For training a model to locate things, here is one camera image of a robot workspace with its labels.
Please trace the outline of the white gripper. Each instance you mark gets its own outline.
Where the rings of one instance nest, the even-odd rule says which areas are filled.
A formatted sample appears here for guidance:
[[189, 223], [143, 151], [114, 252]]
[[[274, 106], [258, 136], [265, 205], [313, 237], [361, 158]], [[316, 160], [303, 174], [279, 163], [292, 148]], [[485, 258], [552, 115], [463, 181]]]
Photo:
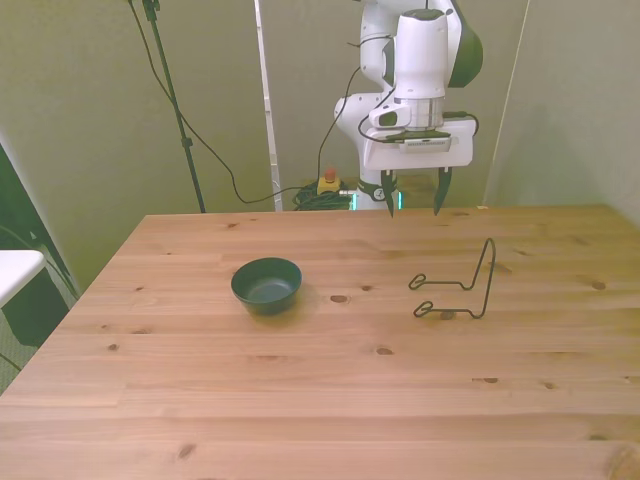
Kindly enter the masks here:
[[474, 136], [472, 116], [446, 119], [444, 125], [435, 130], [370, 129], [364, 141], [363, 166], [382, 171], [381, 187], [391, 217], [394, 217], [397, 189], [393, 170], [440, 168], [433, 206], [438, 216], [451, 185], [451, 168], [467, 166], [473, 159]]

